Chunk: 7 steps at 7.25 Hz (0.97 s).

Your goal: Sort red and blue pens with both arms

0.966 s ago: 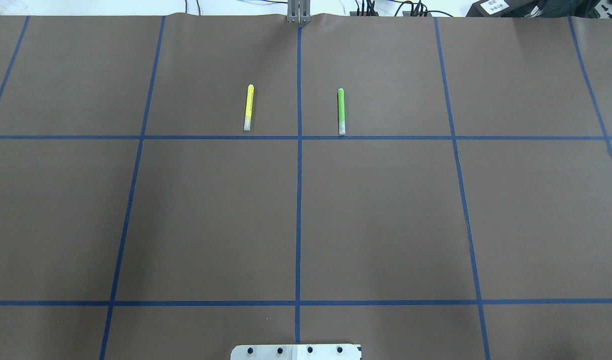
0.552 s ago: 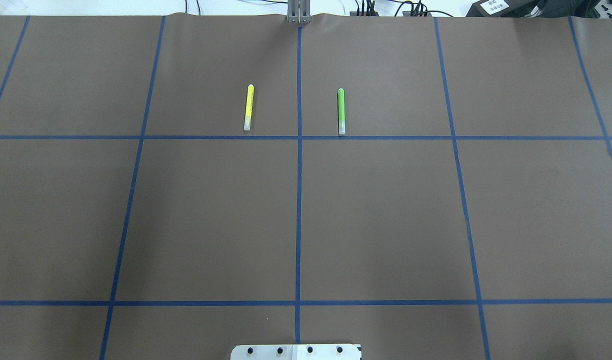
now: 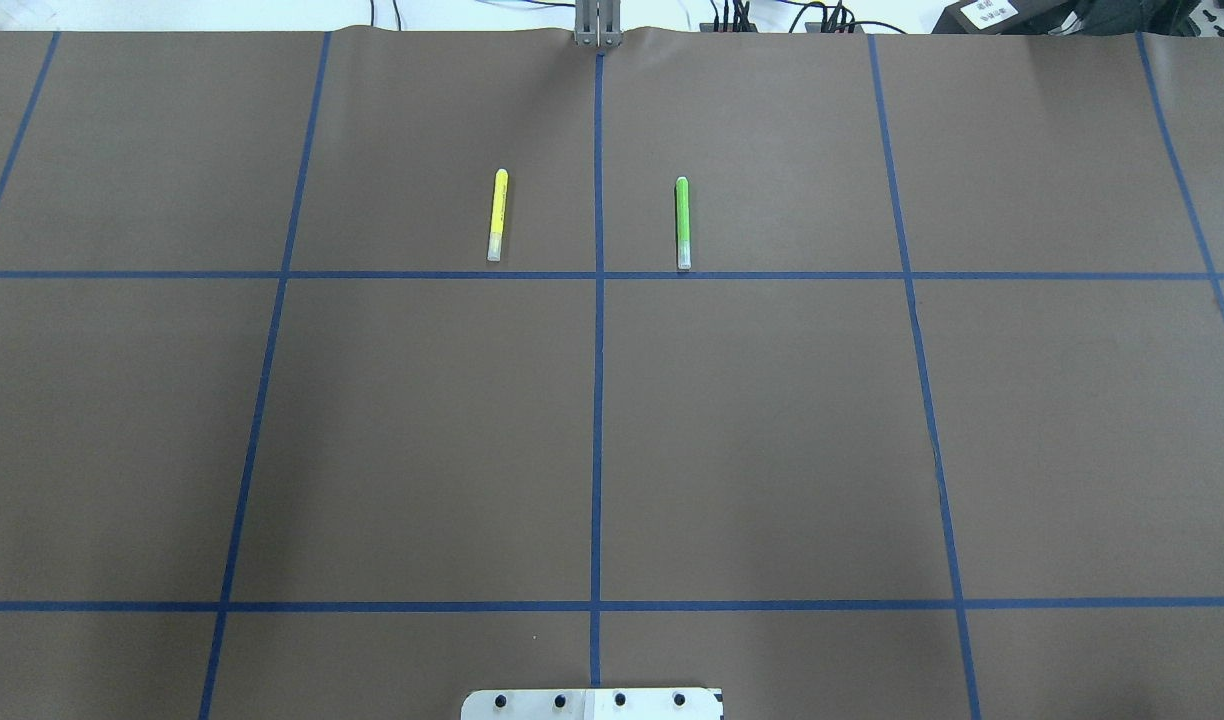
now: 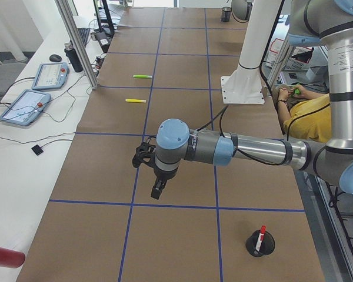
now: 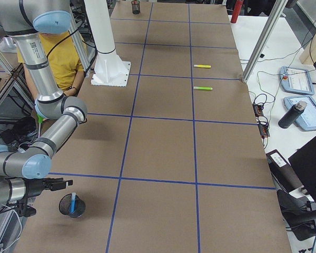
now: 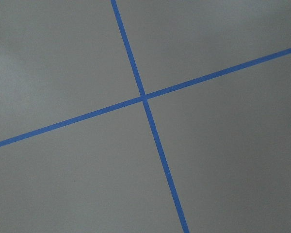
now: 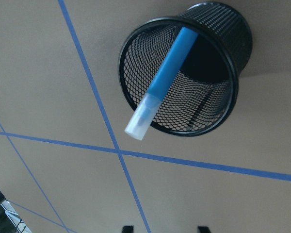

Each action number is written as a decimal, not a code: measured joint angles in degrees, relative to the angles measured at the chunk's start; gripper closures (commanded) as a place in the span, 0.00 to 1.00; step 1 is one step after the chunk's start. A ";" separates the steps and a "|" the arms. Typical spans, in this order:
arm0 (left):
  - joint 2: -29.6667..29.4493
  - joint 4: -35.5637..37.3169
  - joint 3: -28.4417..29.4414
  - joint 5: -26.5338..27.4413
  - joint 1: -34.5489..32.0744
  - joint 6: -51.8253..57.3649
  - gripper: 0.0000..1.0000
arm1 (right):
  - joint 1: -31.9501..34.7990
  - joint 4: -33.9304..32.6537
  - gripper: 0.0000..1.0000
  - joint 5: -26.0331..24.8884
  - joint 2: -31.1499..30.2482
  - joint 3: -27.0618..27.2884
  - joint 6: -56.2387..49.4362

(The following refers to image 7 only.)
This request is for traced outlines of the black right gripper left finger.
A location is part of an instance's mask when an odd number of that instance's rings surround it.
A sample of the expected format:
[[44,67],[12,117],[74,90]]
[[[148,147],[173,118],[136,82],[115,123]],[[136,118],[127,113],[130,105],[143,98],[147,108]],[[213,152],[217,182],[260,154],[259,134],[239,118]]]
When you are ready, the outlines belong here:
[[123,226],[122,233],[133,233],[133,226]]

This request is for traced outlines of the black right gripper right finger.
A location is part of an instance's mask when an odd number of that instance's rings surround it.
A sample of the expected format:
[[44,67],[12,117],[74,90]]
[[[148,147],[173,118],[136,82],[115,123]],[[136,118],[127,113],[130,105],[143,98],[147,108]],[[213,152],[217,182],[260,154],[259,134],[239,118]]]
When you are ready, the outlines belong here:
[[198,233],[211,233],[209,227],[207,227],[207,226],[198,226],[197,232]]

